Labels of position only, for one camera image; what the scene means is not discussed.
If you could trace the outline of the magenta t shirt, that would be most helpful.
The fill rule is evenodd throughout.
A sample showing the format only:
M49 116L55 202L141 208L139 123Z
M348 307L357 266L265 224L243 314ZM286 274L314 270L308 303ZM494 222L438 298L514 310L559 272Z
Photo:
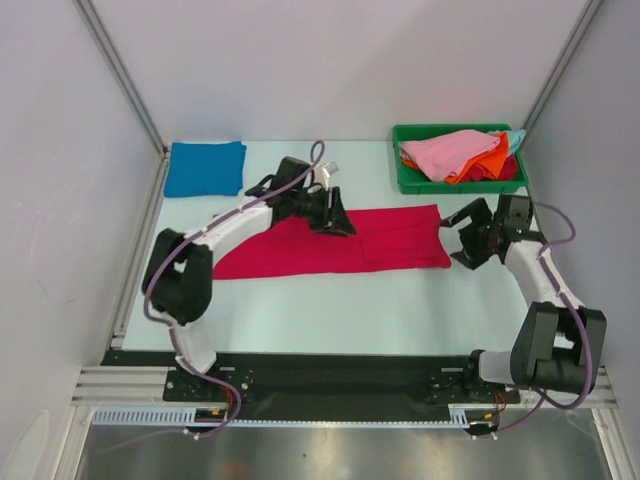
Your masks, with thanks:
M447 269L451 259L439 239L435 205L350 210L354 235L314 233L303 219L289 218L243 242L216 263L215 280L311 274Z

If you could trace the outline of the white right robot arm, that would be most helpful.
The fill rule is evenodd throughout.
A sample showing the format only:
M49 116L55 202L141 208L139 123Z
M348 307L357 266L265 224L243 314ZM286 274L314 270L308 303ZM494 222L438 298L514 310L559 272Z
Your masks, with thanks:
M497 257L515 278L528 305L513 347L479 351L478 366L463 373L461 388L484 401L497 385L553 391L585 398L595 385L607 320L571 292L552 258L552 242L533 226L535 203L502 194L495 209L476 199L441 220L459 225L461 250L453 259L476 270Z

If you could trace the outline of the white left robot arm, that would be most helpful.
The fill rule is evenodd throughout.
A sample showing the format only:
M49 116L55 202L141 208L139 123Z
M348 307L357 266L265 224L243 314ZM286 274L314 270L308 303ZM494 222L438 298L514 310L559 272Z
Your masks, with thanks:
M221 387L220 374L211 369L217 360L214 341L202 319L213 297L214 267L289 218L305 220L315 233L354 235L340 188L330 184L337 171L333 162L285 157L237 207L199 228L166 228L157 235L142 281L143 312L167 328L176 361L189 372L185 385L197 398L210 399Z

